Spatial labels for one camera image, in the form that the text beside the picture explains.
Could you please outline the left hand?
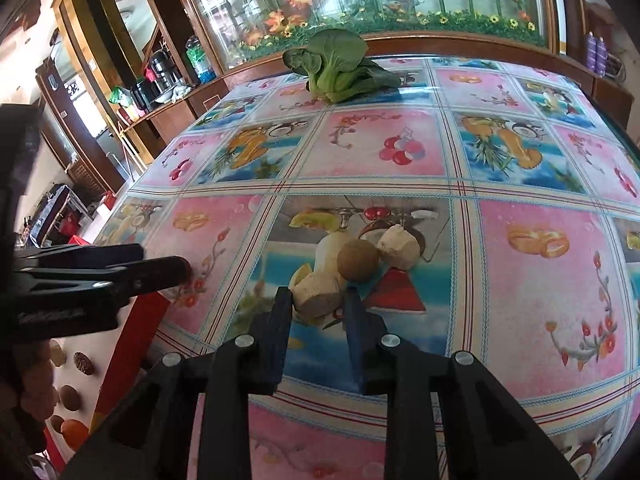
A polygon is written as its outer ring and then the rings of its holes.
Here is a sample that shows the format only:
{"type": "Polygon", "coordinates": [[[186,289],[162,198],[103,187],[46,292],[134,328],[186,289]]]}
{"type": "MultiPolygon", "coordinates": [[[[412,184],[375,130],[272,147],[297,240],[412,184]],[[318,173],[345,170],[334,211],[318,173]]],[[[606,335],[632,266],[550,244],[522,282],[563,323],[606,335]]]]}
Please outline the left hand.
{"type": "Polygon", "coordinates": [[[50,340],[16,344],[12,356],[9,407],[42,426],[55,407],[50,340]]]}

